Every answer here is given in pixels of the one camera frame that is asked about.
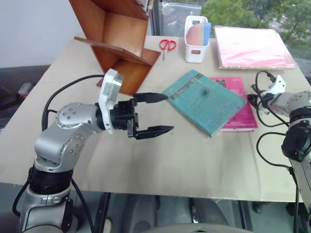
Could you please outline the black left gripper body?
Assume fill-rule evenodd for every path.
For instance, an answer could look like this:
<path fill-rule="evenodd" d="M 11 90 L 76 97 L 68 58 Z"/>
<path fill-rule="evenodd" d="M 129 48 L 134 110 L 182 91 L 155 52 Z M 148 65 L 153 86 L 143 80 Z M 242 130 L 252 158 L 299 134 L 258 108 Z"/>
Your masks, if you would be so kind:
<path fill-rule="evenodd" d="M 136 105 L 136 100 L 132 98 L 127 101 L 119 101 L 110 110 L 113 129 L 127 131 L 128 137 L 136 137 L 138 128 L 138 113 L 135 112 Z"/>

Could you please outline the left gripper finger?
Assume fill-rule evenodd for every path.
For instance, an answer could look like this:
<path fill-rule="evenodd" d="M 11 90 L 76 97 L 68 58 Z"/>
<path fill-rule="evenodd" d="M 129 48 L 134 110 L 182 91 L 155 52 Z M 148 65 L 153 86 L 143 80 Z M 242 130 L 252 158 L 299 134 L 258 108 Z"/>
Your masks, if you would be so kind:
<path fill-rule="evenodd" d="M 174 126 L 152 126 L 143 131 L 134 131 L 133 137 L 136 140 L 148 139 L 158 137 L 162 134 L 168 133 L 173 130 Z"/>
<path fill-rule="evenodd" d="M 137 105 L 139 102 L 145 103 L 156 103 L 168 99 L 168 96 L 161 93 L 136 93 L 133 95 L 134 105 Z"/>

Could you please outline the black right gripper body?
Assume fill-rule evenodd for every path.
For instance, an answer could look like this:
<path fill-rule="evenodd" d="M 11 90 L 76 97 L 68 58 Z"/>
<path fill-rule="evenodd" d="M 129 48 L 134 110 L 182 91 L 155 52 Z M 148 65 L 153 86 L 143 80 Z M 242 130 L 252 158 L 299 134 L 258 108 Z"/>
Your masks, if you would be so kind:
<path fill-rule="evenodd" d="M 268 102 L 274 98 L 274 94 L 265 93 L 263 95 L 259 95 L 260 102 L 263 107 L 268 106 Z"/>

